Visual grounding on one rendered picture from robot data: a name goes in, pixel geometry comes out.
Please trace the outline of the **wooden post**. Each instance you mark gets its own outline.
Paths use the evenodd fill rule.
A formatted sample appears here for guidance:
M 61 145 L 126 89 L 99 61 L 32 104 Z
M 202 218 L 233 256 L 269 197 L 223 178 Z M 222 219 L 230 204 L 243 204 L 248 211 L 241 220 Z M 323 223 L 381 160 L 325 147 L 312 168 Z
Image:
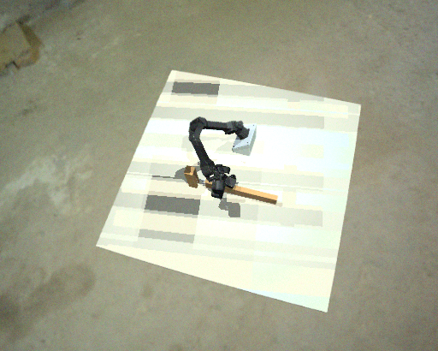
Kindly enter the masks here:
M 187 165 L 184 171 L 184 175 L 186 177 L 189 187 L 198 188 L 199 178 L 195 167 Z

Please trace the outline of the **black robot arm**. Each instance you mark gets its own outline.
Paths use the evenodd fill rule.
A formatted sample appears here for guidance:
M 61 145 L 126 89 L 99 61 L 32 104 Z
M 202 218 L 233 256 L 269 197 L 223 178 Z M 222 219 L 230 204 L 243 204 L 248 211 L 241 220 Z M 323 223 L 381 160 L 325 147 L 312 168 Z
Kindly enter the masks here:
M 225 173 L 224 169 L 222 168 L 222 164 L 215 164 L 208 157 L 202 141 L 199 138 L 203 129 L 222 130 L 228 135 L 235 133 L 238 137 L 240 137 L 240 140 L 243 140 L 244 138 L 248 137 L 250 128 L 246 128 L 242 121 L 214 122 L 207 121 L 201 116 L 198 116 L 189 122 L 188 139 L 192 142 L 192 146 L 198 155 L 202 174 L 205 176 L 208 182 L 212 181 L 211 190 L 213 193 L 222 194 L 224 193 L 225 187 L 229 187 L 231 189 L 234 188 L 237 180 L 236 175 L 230 175 L 229 177 L 226 175 L 226 179 L 224 181 Z

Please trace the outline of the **wooden rail with steel hooks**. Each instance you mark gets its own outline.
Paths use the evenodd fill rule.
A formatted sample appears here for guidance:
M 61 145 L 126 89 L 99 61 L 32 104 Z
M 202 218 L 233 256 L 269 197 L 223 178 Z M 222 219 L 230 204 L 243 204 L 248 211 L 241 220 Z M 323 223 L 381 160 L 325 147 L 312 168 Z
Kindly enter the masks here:
M 205 187 L 212 188 L 212 181 L 208 182 L 207 179 L 202 180 L 202 181 L 204 181 L 202 183 L 205 184 Z M 277 200 L 278 200 L 278 195 L 274 195 L 271 193 L 264 193 L 264 192 L 260 192 L 257 190 L 253 190 L 253 189 L 246 188 L 246 187 L 240 187 L 240 186 L 234 186 L 234 188 L 232 188 L 232 189 L 229 187 L 225 187 L 224 192 L 236 194 L 236 195 L 247 197 L 250 199 L 260 200 L 260 201 L 267 202 L 267 203 L 274 204 L 274 205 L 276 205 Z

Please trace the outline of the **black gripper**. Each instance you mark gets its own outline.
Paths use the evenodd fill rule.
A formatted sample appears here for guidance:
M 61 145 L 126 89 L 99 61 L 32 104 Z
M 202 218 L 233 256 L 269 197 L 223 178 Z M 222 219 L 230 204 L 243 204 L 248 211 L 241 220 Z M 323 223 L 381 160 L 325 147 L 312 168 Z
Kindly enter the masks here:
M 223 165 L 222 168 L 224 169 L 224 173 L 229 174 L 230 168 L 228 166 Z M 222 194 L 215 194 L 215 193 L 213 193 L 213 191 L 211 192 L 211 197 L 222 199 L 222 196 L 223 196 L 223 193 Z

